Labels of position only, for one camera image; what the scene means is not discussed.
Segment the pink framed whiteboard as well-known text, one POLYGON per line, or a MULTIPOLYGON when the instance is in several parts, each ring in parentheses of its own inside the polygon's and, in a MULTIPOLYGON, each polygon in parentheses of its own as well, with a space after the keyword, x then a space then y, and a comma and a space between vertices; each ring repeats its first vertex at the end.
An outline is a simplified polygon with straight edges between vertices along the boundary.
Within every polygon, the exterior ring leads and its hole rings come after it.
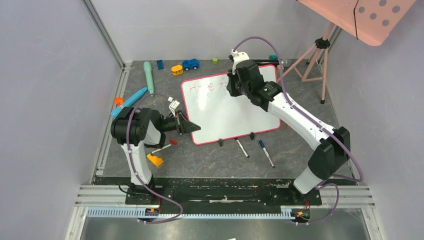
POLYGON ((220 73, 188 79, 180 85, 187 118, 200 126, 191 134, 195 145, 268 132, 281 126, 279 118, 253 105, 246 96, 230 96, 228 82, 226 73, 220 73))

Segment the red marker cap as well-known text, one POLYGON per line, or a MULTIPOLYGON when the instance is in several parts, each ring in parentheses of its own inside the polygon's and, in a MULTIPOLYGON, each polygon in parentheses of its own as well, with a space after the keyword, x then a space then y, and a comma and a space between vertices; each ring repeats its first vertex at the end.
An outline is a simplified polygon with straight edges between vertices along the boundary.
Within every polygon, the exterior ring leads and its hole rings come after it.
POLYGON ((173 145, 177 145, 177 144, 178 144, 178 142, 177 142, 177 141, 175 141, 175 140, 173 140, 173 139, 170 139, 170 140, 169 140, 169 142, 170 142, 171 144, 173 144, 173 145))

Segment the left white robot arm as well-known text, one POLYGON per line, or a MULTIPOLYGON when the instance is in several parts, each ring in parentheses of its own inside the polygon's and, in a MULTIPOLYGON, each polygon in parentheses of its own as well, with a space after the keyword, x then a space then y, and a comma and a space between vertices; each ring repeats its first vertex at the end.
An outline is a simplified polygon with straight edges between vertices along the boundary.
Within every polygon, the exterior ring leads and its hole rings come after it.
POLYGON ((178 110, 167 117, 151 108, 136 110, 124 107, 112 121, 110 133, 124 150, 130 168, 129 193, 137 194, 145 204, 153 203, 157 190, 152 187, 153 174, 148 166, 145 148, 162 149, 166 132, 176 131, 184 135, 201 130, 178 110))

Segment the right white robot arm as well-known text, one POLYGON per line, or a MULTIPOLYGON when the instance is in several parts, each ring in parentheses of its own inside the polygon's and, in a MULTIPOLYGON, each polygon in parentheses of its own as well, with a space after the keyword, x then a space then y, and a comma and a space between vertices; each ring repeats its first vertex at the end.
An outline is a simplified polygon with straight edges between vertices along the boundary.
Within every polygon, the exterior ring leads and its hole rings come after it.
POLYGON ((306 169, 288 191, 293 203, 302 204, 313 188, 328 180, 348 161, 349 131, 344 127, 335 129, 297 105, 283 92, 281 85, 264 80, 253 60, 234 63, 227 75, 230 96, 246 96, 253 105, 288 124, 313 149, 306 169))

